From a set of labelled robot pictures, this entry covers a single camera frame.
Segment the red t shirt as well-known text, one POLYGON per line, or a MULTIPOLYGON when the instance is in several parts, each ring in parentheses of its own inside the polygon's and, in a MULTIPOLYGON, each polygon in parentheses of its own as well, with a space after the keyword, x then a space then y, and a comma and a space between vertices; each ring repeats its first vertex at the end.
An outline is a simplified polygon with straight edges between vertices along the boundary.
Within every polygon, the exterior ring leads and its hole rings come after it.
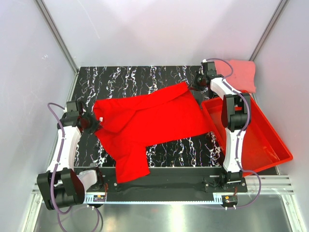
POLYGON ((118 183, 150 173, 148 146, 211 131, 186 82, 148 95, 97 100, 93 112, 101 125, 95 135, 116 162, 118 183))

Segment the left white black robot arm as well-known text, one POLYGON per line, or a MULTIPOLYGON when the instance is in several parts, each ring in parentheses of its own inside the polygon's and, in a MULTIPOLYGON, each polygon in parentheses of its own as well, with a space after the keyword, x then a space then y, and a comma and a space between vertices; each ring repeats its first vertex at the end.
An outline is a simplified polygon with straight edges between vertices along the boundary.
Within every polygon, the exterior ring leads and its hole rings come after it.
POLYGON ((87 168, 79 174, 74 170, 82 134, 94 134, 100 121, 83 101, 69 101, 62 110, 62 117, 56 118, 58 136, 53 158, 47 171, 37 176, 37 185, 46 208, 65 214, 62 208, 83 204, 87 190, 101 189, 104 179, 99 167, 87 168))

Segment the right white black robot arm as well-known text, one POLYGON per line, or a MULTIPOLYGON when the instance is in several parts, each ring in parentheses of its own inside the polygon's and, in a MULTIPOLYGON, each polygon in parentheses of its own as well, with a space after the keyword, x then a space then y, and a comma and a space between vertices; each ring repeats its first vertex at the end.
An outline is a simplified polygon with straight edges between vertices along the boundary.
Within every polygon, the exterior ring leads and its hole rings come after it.
POLYGON ((221 123, 226 132, 226 148, 218 185, 228 187, 239 184, 243 178, 241 155, 246 129, 251 122, 251 97, 249 93, 242 93, 227 82, 227 77, 234 72, 231 64, 225 62, 231 73, 223 76, 217 73, 214 60, 210 58, 201 62, 201 67, 188 89, 204 91, 209 88, 223 100, 221 123))

